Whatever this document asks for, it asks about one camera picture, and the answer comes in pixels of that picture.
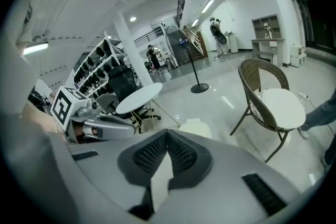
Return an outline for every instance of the white pillar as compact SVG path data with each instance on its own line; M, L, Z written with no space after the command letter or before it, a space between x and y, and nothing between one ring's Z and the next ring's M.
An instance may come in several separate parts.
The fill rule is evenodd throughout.
M138 77L143 86L148 86L153 83L151 76L141 59L138 49L135 46L134 40L128 29L125 18L121 12L118 12L117 18L114 21L115 28L117 29L119 38L124 46L127 56L129 57L131 64L138 74Z

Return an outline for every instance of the person in black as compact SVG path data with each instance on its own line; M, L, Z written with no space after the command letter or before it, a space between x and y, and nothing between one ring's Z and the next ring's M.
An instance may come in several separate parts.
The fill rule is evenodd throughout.
M156 54L158 54L157 52L155 52L153 50L153 46L152 45L148 45L148 52L147 52L147 56L148 58L150 58L150 60L152 61L155 70L159 71L160 73L162 73L162 68L160 66L159 60L156 57Z

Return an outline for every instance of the wicker chair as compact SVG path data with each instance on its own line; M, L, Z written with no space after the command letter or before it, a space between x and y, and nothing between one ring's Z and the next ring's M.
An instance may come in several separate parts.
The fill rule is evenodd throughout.
M277 147L277 149L267 158L266 160L267 163L282 148L288 133L292 129L288 130L280 128L277 125L277 122L272 113L263 104L262 100L255 94L256 90L259 90L259 92L261 92L259 68L272 73L279 80L281 88L289 90L288 80L285 74L277 66L260 59L249 59L243 61L238 68L238 72L245 90L247 109L245 110L244 115L241 117L237 126L233 129L230 135L234 134L234 132L237 130L237 128L239 127L245 116L250 115L261 126L271 131L277 132L281 143ZM260 114L259 117L251 110L252 105L258 110Z

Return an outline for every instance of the light fixture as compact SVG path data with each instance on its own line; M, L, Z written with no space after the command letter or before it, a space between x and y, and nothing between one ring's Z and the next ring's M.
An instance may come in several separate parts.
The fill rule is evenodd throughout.
M196 19L191 27L194 27L198 23L199 19Z
M44 49L48 48L48 46L49 46L48 42L33 44L33 45L30 45L30 46L27 46L25 48L25 50L23 51L23 55L30 54L32 52L36 52L36 51L39 51L39 50L44 50Z
M209 0L208 4L203 8L202 13L205 13L214 1L215 0Z

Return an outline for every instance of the box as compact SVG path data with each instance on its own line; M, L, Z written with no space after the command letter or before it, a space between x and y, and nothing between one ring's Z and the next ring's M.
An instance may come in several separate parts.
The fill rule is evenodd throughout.
M301 54L304 53L303 45L294 44L290 46L290 55L294 57L299 57Z
M291 58L290 59L291 60L290 64L292 66L300 67L306 62L307 55L306 54L300 54L299 57L291 56L290 58Z

